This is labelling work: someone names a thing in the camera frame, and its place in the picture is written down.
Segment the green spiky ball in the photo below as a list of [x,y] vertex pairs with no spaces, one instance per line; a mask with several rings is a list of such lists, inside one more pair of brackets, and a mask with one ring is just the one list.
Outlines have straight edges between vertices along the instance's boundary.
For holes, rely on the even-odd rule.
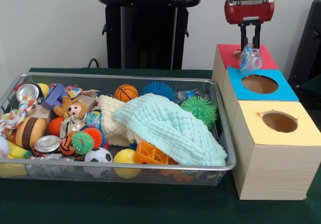
[[202,120],[210,129],[217,119],[216,106],[202,97],[191,97],[181,104],[181,108],[191,112],[196,118]]
[[87,133],[75,133],[71,139],[73,148],[78,155],[85,155],[94,148],[94,140]]

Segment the red paper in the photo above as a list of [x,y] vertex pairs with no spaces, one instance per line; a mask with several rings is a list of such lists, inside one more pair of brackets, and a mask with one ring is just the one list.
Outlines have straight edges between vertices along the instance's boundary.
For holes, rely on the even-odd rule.
[[[237,69],[240,68],[239,60],[233,55],[233,53],[235,53],[237,50],[241,50],[240,45],[218,44],[217,47],[223,59],[225,69],[227,69],[228,66]],[[260,49],[262,52],[261,58],[263,60],[263,66],[261,67],[261,69],[277,70],[278,67],[274,62],[272,56],[268,52],[267,48],[264,45],[261,45]]]

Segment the white baseball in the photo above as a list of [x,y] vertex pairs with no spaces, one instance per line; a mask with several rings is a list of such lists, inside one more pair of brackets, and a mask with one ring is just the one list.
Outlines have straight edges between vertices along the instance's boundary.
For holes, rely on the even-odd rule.
[[10,145],[8,141],[0,137],[0,158],[7,158],[10,153]]

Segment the metal basket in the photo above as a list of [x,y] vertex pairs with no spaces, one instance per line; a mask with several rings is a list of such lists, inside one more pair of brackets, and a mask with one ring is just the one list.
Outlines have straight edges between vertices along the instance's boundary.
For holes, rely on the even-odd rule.
[[[78,85],[82,89],[98,89],[103,94],[114,93],[122,84],[131,84],[141,91],[144,86],[162,81],[174,91],[199,89],[209,95],[212,104],[218,107],[218,119],[211,129],[214,138],[227,153],[226,166],[183,166],[183,165],[145,165],[76,162],[61,160],[31,160],[31,159],[0,159],[0,176],[15,179],[39,180],[73,180],[99,182],[131,182],[154,184],[185,184],[216,186],[225,172],[236,164],[235,152],[231,142],[226,114],[219,87],[207,79],[181,78],[149,78],[131,76],[87,75],[87,74],[57,74],[57,73],[26,73],[18,76],[0,99],[1,112],[7,113],[18,107],[14,87],[20,83],[41,82],[46,84],[62,83],[65,86]],[[113,156],[122,147],[110,146]],[[125,177],[140,169],[134,178],[120,178],[116,171],[122,171]]]

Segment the green table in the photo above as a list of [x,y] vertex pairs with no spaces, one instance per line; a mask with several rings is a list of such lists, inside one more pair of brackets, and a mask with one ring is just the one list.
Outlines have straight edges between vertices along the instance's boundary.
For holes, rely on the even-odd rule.
[[[211,71],[31,69],[211,78]],[[306,201],[240,201],[232,174],[217,187],[0,180],[0,223],[321,223],[321,172]]]

